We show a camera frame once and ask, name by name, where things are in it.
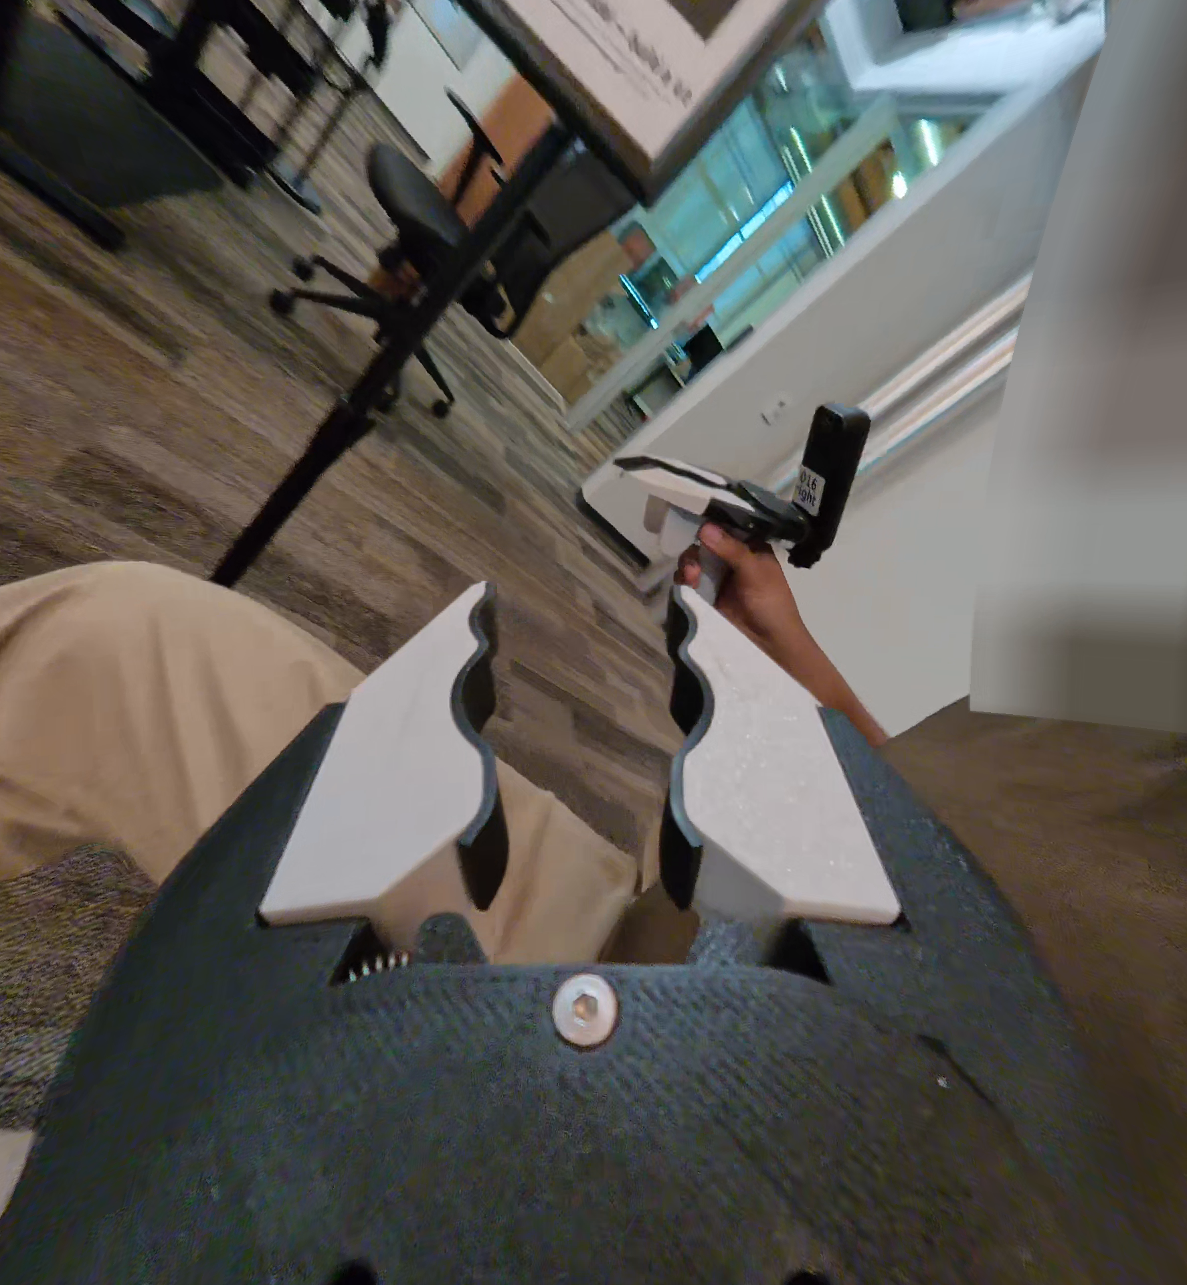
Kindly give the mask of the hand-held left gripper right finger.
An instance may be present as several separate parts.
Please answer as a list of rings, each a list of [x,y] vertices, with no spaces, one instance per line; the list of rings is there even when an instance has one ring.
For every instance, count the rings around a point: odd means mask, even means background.
[[[682,736],[659,829],[667,900],[766,935],[793,921],[900,928],[827,710],[690,587],[670,592],[666,653]]]

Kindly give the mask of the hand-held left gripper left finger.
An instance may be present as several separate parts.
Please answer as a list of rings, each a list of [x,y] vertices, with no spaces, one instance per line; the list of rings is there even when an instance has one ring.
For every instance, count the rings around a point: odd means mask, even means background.
[[[496,590],[478,582],[343,703],[260,915],[364,918],[410,950],[429,917],[495,900],[509,835],[483,731],[495,713]]]

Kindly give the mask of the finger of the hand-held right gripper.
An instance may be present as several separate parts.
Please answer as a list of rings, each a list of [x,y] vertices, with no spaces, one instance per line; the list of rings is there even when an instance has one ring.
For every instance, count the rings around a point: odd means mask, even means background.
[[[678,508],[659,495],[647,501],[644,527],[656,538],[658,554],[684,554],[696,543],[703,524],[703,512]]]
[[[614,467],[634,482],[644,494],[666,504],[744,504],[745,499],[723,473],[673,458],[622,457]]]

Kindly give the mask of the person's right forearm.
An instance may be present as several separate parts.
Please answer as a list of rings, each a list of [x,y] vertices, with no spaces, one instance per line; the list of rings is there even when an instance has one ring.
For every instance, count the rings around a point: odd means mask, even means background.
[[[820,706],[842,714],[871,747],[887,743],[886,731],[800,618],[770,627],[764,650]]]

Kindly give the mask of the dark desk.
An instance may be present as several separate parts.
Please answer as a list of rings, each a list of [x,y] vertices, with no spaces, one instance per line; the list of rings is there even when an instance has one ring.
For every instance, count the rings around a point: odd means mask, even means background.
[[[97,30],[57,3],[57,22],[31,3],[0,1],[0,171],[68,218],[91,241],[120,249],[111,212],[165,197],[249,185],[280,150],[249,119],[251,97],[232,100],[202,70],[217,33],[232,35],[250,66],[247,93],[275,82],[297,105],[318,70],[291,41],[288,3],[277,25],[260,3],[90,3],[145,55],[135,70]]]

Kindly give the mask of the person's right hand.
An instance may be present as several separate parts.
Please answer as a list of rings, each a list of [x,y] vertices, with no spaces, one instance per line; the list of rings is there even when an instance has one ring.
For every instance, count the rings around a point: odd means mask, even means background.
[[[763,650],[779,653],[809,636],[773,547],[707,521],[680,556],[677,584],[690,587]]]

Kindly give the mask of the metal handrail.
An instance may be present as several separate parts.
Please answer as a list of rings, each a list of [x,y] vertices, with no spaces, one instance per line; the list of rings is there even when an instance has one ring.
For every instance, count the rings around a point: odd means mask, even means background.
[[[1013,360],[1031,280],[1027,271],[860,401],[871,431],[859,479],[896,462],[1000,384]]]

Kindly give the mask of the stack of cardboard boxes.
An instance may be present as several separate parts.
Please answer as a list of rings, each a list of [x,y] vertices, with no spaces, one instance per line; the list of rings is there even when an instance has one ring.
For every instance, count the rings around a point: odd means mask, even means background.
[[[599,306],[629,267],[617,237],[602,231],[548,275],[510,341],[567,405],[622,354],[622,342],[600,330]]]

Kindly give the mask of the black office chair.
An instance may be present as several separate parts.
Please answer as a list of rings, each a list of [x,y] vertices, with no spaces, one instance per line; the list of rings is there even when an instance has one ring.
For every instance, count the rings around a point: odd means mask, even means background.
[[[318,304],[376,322],[375,341],[380,342],[387,337],[391,324],[401,319],[403,309],[413,306],[418,289],[431,283],[440,272],[469,233],[468,223],[459,216],[458,205],[468,194],[483,164],[487,164],[500,187],[504,185],[503,159],[485,130],[455,92],[447,89],[446,97],[468,126],[472,137],[470,149],[459,167],[453,196],[444,196],[439,185],[395,145],[377,142],[368,156],[366,175],[375,198],[392,222],[394,237],[376,252],[376,275],[361,280],[331,264],[321,254],[298,256],[293,260],[291,271],[299,280],[312,280],[320,268],[328,276],[342,282],[347,294],[302,287],[276,289],[268,298],[275,313],[288,316],[297,301]],[[510,341],[521,326],[521,315],[513,308],[502,286],[499,274],[488,263],[465,289],[459,302],[492,337]],[[442,393],[432,406],[433,415],[439,419],[446,417],[455,404],[455,394],[424,343],[416,348],[413,357]],[[362,435],[375,426],[377,415],[383,416],[392,409],[399,393],[401,374],[398,372],[366,412]]]

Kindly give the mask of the black-legged table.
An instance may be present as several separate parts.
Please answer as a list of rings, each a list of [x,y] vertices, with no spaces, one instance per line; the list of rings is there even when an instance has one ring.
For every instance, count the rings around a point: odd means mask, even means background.
[[[264,506],[209,580],[232,587],[317,480],[370,427],[370,413],[442,316],[492,268],[543,186],[592,155],[649,205],[690,163],[762,72],[823,9],[823,3],[465,3],[484,33],[554,112],[499,193],[414,302],[376,319],[373,360],[340,394]]]

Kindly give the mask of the grey woven seat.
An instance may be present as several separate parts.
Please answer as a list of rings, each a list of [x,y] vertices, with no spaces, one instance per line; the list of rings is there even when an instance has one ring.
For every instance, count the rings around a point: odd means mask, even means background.
[[[86,846],[0,881],[0,1130],[31,1129],[72,1033],[156,885]]]

